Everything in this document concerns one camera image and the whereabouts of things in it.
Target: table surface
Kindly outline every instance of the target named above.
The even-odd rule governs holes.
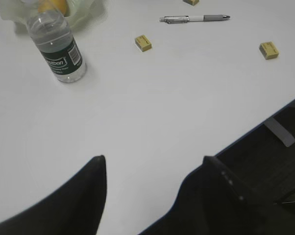
[[[28,35],[0,18],[0,221],[104,154],[98,234],[137,234],[170,209],[204,155],[295,99],[295,0],[98,0],[95,12],[74,32],[88,72],[73,84],[58,82]],[[231,20],[158,21],[203,14]],[[144,53],[134,44],[142,34],[153,45]],[[267,41],[279,58],[263,58]]]

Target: bottle label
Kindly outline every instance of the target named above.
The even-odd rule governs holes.
[[[74,39],[69,46],[60,51],[53,53],[41,51],[41,54],[45,58],[50,69],[59,75],[72,73],[80,68],[82,64],[82,56]]]

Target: plastic water bottle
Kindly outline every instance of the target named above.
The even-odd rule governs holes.
[[[30,37],[61,82],[75,82],[86,72],[84,58],[63,14],[49,0],[21,0]]]

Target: plastic bag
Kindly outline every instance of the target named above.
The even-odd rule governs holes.
[[[65,18],[71,27],[88,16],[90,7],[96,0],[67,0],[68,10]],[[20,0],[0,0],[0,16],[3,20],[10,20],[25,24],[23,18],[24,7]]]

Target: yellow eraser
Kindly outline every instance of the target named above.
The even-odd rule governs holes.
[[[136,45],[140,48],[140,50],[142,52],[152,48],[152,44],[149,42],[149,40],[144,35],[137,37],[135,39],[135,41],[136,41]]]
[[[184,2],[194,6],[195,4],[197,4],[199,2],[199,0],[183,0]]]
[[[272,42],[261,43],[260,51],[266,60],[277,58],[279,55],[279,51]]]

